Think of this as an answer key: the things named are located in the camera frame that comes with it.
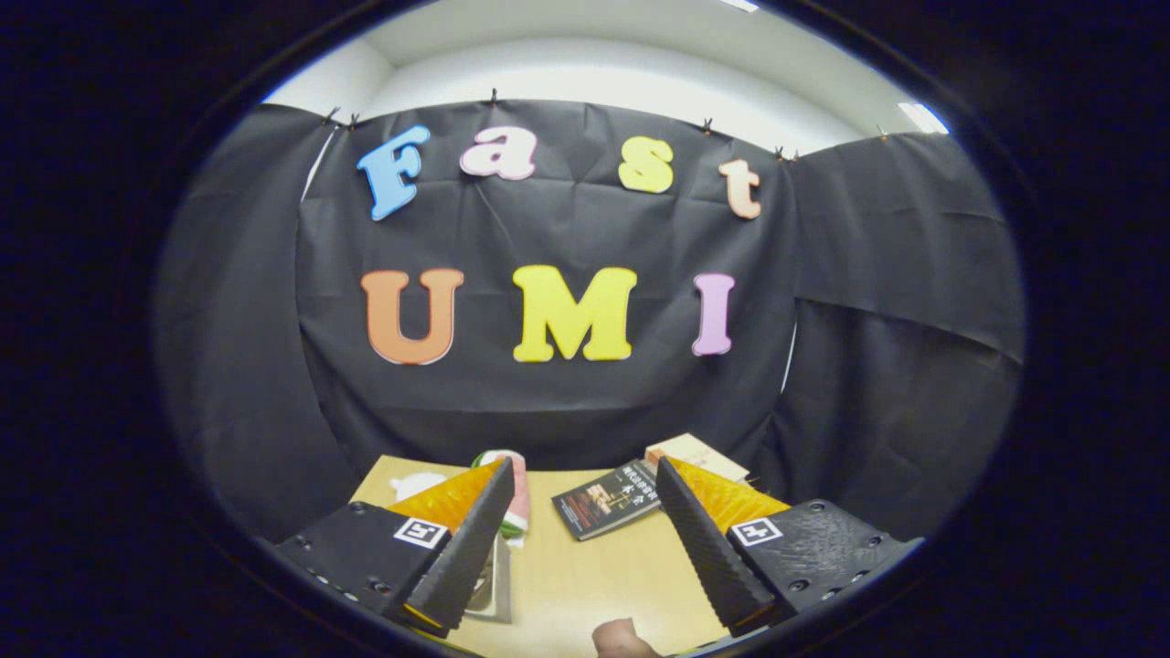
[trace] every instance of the letter f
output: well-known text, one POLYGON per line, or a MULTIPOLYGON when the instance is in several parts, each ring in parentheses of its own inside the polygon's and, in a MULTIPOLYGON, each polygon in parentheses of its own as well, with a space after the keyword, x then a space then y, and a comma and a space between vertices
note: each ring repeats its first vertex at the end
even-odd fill
POLYGON ((402 181, 402 174, 414 178, 422 171, 422 158, 412 144, 421 144, 429 138, 431 131, 427 126, 415 125, 358 160, 358 169, 365 170, 370 178, 370 190, 373 192, 371 219, 381 220, 408 204, 418 193, 418 187, 402 181), (402 152, 395 156, 399 149, 402 152))

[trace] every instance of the yellow letter m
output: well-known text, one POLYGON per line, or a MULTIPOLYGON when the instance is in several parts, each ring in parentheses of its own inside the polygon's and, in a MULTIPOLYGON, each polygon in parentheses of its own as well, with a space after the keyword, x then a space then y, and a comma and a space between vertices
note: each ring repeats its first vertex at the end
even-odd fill
POLYGON ((545 327, 566 359, 590 334, 589 344, 581 350, 589 361, 621 361, 633 348, 626 342, 626 308, 629 290, 638 285, 638 275, 621 267, 599 270, 581 301, 573 300, 560 270, 551 265, 528 265, 512 274, 524 292, 524 329, 519 344, 512 350, 516 361, 543 363, 552 358, 552 345, 545 342, 545 327))

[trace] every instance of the letter u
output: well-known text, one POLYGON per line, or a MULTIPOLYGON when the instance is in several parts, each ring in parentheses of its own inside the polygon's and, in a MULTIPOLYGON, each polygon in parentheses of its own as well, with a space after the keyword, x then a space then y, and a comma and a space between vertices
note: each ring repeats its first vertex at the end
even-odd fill
POLYGON ((431 293, 431 330, 420 341, 402 336, 399 323, 399 294, 410 276, 385 269, 362 277, 366 292, 366 320, 370 345, 391 363, 426 365, 447 355, 455 338, 455 288, 463 283, 457 269, 428 269, 419 283, 431 293))

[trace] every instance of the black cloth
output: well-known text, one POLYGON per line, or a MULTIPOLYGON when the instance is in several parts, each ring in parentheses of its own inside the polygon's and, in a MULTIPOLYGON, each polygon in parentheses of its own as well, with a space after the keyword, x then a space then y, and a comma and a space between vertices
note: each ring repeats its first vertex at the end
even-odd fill
POLYGON ((780 163, 581 103, 422 108, 352 131, 257 108, 192 184, 159 300, 160 368, 192 464, 274 540, 347 499, 380 454, 469 464, 510 447, 531 468, 603 468, 681 432, 778 498, 929 534, 994 450, 1024 350, 1010 228, 951 139, 895 135, 780 163), (371 221, 356 163, 415 124, 432 135, 418 196, 371 221), (493 125, 536 133, 531 178, 460 171, 493 125), (639 135, 673 148, 662 194, 618 178, 621 144, 639 135), (760 178, 750 221, 717 172, 736 158, 760 178), (525 265, 556 266, 577 299, 603 267, 636 272, 632 356, 517 363, 511 275, 525 265), (421 337, 418 277, 438 267, 464 273, 450 351, 387 363, 366 335, 360 277, 406 272, 402 333, 421 337), (693 279, 708 272, 736 279, 732 348, 696 357, 693 279))

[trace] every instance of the letter i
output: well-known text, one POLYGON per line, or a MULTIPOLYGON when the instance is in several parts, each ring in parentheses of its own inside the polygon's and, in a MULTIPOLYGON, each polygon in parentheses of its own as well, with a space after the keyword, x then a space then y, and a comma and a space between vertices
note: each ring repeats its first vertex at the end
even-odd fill
POLYGON ((727 274, 700 274, 695 276, 698 288, 702 317, 698 338, 690 345, 695 356, 727 354, 731 350, 728 337, 728 295, 735 288, 735 279, 727 274))

